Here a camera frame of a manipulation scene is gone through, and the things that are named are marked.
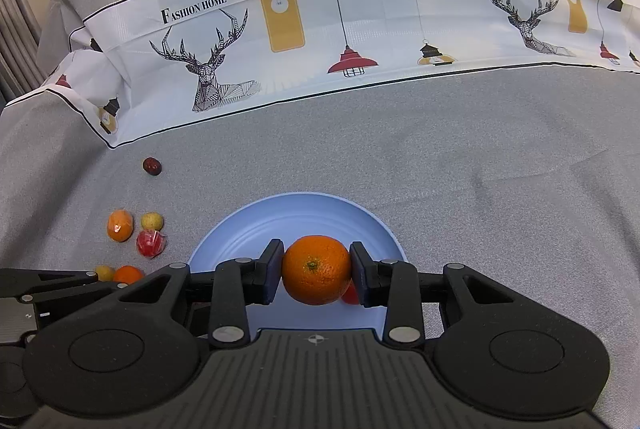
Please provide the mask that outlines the upper yellow small fruit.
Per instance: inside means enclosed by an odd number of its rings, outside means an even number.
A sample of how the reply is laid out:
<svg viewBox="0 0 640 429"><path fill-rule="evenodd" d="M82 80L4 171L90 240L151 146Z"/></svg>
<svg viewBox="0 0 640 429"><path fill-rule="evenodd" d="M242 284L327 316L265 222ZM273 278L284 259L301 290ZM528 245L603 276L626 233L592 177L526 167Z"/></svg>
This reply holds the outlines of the upper yellow small fruit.
<svg viewBox="0 0 640 429"><path fill-rule="evenodd" d="M164 226L164 218L158 212L145 212L141 216L140 224L143 230L160 231Z"/></svg>

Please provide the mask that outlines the red fruit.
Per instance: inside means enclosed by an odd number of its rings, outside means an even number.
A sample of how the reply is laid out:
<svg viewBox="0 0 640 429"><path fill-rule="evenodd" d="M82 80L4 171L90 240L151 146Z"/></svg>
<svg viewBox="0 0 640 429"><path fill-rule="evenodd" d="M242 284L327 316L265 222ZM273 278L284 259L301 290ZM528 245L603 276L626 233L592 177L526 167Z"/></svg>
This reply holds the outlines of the red fruit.
<svg viewBox="0 0 640 429"><path fill-rule="evenodd" d="M166 236L157 230L142 230L136 239L137 251L144 258L154 259L163 253L166 245Z"/></svg>
<svg viewBox="0 0 640 429"><path fill-rule="evenodd" d="M346 305L359 305L360 301L359 301L359 297L358 297L358 291L356 290L356 286L355 283L350 281L345 293L343 293L342 297L341 297L342 301L346 303Z"/></svg>

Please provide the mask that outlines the middle wrapped orange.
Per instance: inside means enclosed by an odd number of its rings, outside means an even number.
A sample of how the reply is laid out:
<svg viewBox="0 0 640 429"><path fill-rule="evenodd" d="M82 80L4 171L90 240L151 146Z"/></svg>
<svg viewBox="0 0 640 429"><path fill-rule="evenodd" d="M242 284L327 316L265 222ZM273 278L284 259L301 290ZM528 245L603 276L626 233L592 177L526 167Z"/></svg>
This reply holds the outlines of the middle wrapped orange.
<svg viewBox="0 0 640 429"><path fill-rule="evenodd" d="M134 217L126 209L117 209L107 218L106 233L117 243L123 243L134 233Z"/></svg>

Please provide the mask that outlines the blue plate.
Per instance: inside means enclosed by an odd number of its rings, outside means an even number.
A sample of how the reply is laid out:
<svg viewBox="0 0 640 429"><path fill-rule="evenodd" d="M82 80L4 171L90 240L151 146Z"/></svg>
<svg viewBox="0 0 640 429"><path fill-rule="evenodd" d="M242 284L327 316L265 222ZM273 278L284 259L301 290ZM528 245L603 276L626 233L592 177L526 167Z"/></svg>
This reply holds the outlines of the blue plate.
<svg viewBox="0 0 640 429"><path fill-rule="evenodd" d="M263 198L233 212L196 246L189 260L194 273L208 272L229 259L258 258L273 238L290 246L307 235L324 235L348 247L360 241L374 260L405 261L393 232L367 209L322 193L284 193ZM329 305L304 305L280 286L270 305L246 308L250 336L261 329L331 331L373 329L381 335L386 309L363 308L337 300Z"/></svg>

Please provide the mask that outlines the lone orange tangerine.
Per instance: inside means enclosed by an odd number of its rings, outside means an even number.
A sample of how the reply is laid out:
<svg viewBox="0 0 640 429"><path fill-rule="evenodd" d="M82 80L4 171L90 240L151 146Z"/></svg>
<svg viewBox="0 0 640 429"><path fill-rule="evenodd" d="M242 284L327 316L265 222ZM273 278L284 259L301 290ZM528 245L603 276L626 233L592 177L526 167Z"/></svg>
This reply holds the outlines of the lone orange tangerine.
<svg viewBox="0 0 640 429"><path fill-rule="evenodd" d="M285 250L281 271L288 296L304 305L329 305L347 290L352 261L340 241L308 235Z"/></svg>

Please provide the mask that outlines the grey printed sofa cover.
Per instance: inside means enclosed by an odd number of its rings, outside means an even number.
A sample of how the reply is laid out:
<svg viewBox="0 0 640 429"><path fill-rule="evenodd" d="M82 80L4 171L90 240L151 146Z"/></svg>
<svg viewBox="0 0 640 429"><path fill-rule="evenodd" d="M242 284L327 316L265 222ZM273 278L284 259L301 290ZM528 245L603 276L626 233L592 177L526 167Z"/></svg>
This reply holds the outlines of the grey printed sofa cover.
<svg viewBox="0 0 640 429"><path fill-rule="evenodd" d="M158 176L142 163L162 163ZM105 233L113 208L153 208L164 256L292 191L374 212L423 271L474 267L600 336L597 406L639 423L639 78L537 66L418 79L274 104L108 148L62 99L1 115L1 263L87 270L139 262Z"/></svg>

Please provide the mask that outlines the lower yellow small fruit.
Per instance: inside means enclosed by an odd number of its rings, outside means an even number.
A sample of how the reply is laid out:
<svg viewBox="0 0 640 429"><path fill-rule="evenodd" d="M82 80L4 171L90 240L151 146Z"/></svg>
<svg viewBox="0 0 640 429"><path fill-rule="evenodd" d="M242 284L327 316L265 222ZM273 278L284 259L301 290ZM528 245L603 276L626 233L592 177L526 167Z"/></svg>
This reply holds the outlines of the lower yellow small fruit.
<svg viewBox="0 0 640 429"><path fill-rule="evenodd" d="M108 265L98 265L94 268L94 272L100 282L112 282L115 275L115 270Z"/></svg>

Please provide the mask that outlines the yellow small fruit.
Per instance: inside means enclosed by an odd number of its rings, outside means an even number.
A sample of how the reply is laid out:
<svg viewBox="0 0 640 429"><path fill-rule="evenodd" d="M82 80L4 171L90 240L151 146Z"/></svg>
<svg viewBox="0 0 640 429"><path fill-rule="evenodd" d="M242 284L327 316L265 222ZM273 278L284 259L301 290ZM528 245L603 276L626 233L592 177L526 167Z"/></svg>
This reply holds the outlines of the yellow small fruit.
<svg viewBox="0 0 640 429"><path fill-rule="evenodd" d="M115 275L115 270L108 265L98 265L94 268L94 272L100 282L112 282Z"/></svg>
<svg viewBox="0 0 640 429"><path fill-rule="evenodd" d="M158 212L145 212L141 216L140 224L143 230L160 231L164 226L164 218Z"/></svg>

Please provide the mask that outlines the far dark red jujube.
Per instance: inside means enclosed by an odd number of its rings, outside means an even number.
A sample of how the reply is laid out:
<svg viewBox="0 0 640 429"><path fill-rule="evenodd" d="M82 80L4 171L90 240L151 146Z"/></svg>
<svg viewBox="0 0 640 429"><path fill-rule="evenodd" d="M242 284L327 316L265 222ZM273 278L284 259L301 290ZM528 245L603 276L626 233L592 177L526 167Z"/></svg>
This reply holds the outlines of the far dark red jujube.
<svg viewBox="0 0 640 429"><path fill-rule="evenodd" d="M163 170L162 163L154 157L146 157L143 160L142 168L151 176L158 176Z"/></svg>

